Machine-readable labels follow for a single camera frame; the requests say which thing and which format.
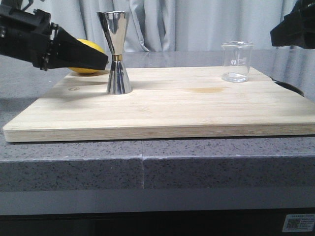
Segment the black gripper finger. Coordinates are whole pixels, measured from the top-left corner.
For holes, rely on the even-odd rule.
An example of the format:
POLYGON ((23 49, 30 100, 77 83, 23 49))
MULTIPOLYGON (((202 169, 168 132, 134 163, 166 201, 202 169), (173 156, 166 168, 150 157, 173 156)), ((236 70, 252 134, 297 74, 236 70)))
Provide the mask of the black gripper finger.
POLYGON ((108 63, 108 56, 87 46, 62 27, 55 29, 54 39, 46 59, 46 68, 87 68, 104 70, 108 63))
POLYGON ((315 47, 315 2, 298 0, 292 11, 270 31, 274 47, 298 46, 303 49, 315 47))

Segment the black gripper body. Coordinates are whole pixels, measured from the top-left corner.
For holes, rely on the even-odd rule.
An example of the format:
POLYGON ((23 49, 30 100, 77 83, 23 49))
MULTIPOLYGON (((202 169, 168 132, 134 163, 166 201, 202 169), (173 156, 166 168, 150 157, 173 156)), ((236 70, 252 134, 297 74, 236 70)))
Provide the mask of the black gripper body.
POLYGON ((0 53, 27 61, 41 70, 57 68, 54 58, 56 28, 51 14, 36 10, 33 14, 7 4, 0 6, 0 53))

